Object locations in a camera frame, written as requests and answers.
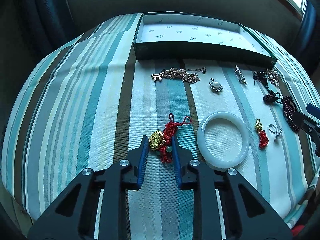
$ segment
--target silver ring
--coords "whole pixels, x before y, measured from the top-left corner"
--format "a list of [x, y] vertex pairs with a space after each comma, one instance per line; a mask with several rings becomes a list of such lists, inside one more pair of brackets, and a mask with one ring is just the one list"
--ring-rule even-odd
[[282, 128], [280, 130], [277, 129], [277, 127], [273, 124], [269, 124], [268, 125], [268, 129], [271, 133], [275, 133], [276, 136], [275, 136], [275, 140], [278, 140], [278, 139], [281, 139], [283, 134], [282, 134]]
[[245, 81], [244, 75], [242, 74], [242, 71], [240, 70], [240, 68], [237, 65], [236, 65], [235, 75], [240, 83], [247, 85], [247, 82]]

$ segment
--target striped fabric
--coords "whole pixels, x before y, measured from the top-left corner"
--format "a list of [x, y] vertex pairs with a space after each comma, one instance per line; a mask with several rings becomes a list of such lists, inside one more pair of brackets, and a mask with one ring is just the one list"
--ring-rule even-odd
[[[249, 131], [250, 148], [236, 169], [262, 194], [291, 228], [305, 209], [319, 176], [315, 146], [303, 131], [286, 123], [282, 106], [265, 105], [265, 88], [252, 80], [249, 66], [237, 64], [248, 82], [241, 85], [234, 63], [213, 60], [137, 62], [132, 41], [140, 14], [114, 17], [44, 58], [23, 86], [7, 126], [2, 180], [15, 200], [37, 219], [83, 169], [108, 168], [140, 145], [143, 135], [163, 130], [168, 114], [192, 125], [179, 128], [180, 146], [203, 160], [196, 146], [199, 122], [214, 111], [239, 116]], [[319, 106], [319, 95], [301, 65], [273, 39], [251, 30], [278, 58], [279, 91], [292, 95], [298, 108]], [[164, 68], [206, 67], [201, 81], [155, 83], [150, 77]], [[223, 91], [213, 93], [213, 77]], [[260, 150], [255, 119], [264, 128], [283, 128], [283, 138]], [[227, 160], [241, 148], [241, 136], [230, 123], [218, 121], [206, 130], [208, 148]], [[178, 190], [172, 164], [149, 155], [139, 191], [127, 194], [129, 239], [192, 239], [193, 191]], [[99, 212], [95, 238], [99, 237]], [[225, 238], [221, 215], [221, 233]]]

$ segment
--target black bead necklace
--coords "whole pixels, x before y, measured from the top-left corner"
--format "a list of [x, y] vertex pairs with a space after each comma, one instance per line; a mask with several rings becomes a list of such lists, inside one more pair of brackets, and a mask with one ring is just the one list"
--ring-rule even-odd
[[254, 72], [253, 79], [254, 79], [254, 81], [256, 81], [256, 80], [260, 81], [261, 84], [264, 85], [268, 91], [268, 94], [266, 94], [263, 97], [264, 103], [267, 105], [269, 105], [271, 103], [275, 103], [275, 102], [282, 104], [283, 105], [283, 114], [284, 114], [284, 117], [285, 117], [287, 123], [289, 124], [290, 128], [295, 133], [298, 133], [300, 128], [298, 126], [296, 126], [292, 120], [293, 113], [295, 111], [297, 111], [296, 103], [293, 101], [292, 97], [285, 96], [284, 98], [281, 98], [281, 95], [279, 92], [275, 93], [271, 89], [269, 89], [268, 79], [266, 78], [266, 74], [264, 71]]

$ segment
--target small red tassel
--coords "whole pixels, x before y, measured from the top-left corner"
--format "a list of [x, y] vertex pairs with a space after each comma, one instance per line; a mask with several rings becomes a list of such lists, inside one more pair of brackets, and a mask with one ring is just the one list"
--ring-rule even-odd
[[173, 114], [169, 114], [169, 120], [170, 122], [165, 125], [165, 129], [163, 130], [165, 143], [158, 149], [158, 151], [160, 152], [160, 159], [162, 163], [170, 163], [172, 161], [171, 153], [166, 152], [166, 147], [168, 145], [171, 145], [171, 137], [174, 136], [174, 134], [177, 132], [178, 126], [192, 123], [192, 119], [189, 116], [186, 116], [183, 122], [179, 123], [174, 122]]
[[258, 134], [259, 134], [259, 148], [263, 149], [269, 143], [269, 139], [268, 139], [267, 134], [264, 130], [258, 131]]

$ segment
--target white bangle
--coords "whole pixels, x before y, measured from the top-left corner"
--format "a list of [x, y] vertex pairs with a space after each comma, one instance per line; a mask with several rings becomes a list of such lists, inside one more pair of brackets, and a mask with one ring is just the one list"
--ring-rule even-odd
[[[207, 123], [211, 121], [212, 119], [226, 119], [232, 122], [240, 131], [241, 137], [242, 137], [242, 147], [239, 155], [232, 161], [222, 161], [217, 159], [212, 155], [212, 153], [208, 150], [205, 140], [204, 140], [204, 130], [207, 126]], [[205, 158], [205, 160], [211, 164], [212, 166], [220, 169], [229, 169], [232, 168], [239, 163], [241, 163], [245, 156], [247, 155], [248, 149], [249, 149], [249, 133], [246, 129], [244, 123], [241, 121], [239, 117], [236, 115], [229, 113], [229, 112], [214, 112], [212, 114], [209, 114], [206, 116], [202, 122], [200, 123], [198, 127], [197, 132], [197, 144], [198, 148], [202, 154], [202, 156]]]

